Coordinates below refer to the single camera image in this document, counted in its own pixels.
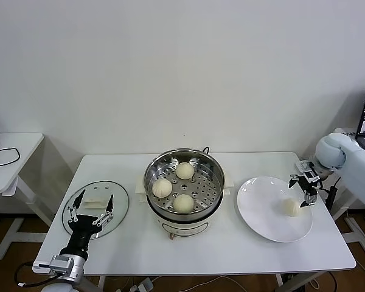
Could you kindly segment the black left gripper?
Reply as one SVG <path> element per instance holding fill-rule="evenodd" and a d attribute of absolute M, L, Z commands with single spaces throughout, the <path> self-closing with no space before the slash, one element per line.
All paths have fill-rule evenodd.
<path fill-rule="evenodd" d="M 101 232 L 102 227 L 106 226 L 113 219 L 113 194 L 111 194 L 105 212 L 98 218 L 90 215 L 78 215 L 83 196 L 86 190 L 83 189 L 80 194 L 75 197 L 73 203 L 67 207 L 69 212 L 69 227 L 72 230 L 71 237 L 66 247 L 64 247 L 59 255 L 74 255 L 83 259 L 88 258 L 88 246 L 92 235 Z"/>

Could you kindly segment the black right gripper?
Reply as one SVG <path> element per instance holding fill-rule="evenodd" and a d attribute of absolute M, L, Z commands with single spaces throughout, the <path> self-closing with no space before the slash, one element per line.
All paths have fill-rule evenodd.
<path fill-rule="evenodd" d="M 300 205 L 300 208 L 312 206 L 317 200 L 318 193 L 318 183 L 320 182 L 320 177 L 316 176 L 313 172 L 294 174 L 290 176 L 288 187 L 292 188 L 296 183 L 302 189 L 304 193 L 304 200 Z"/>

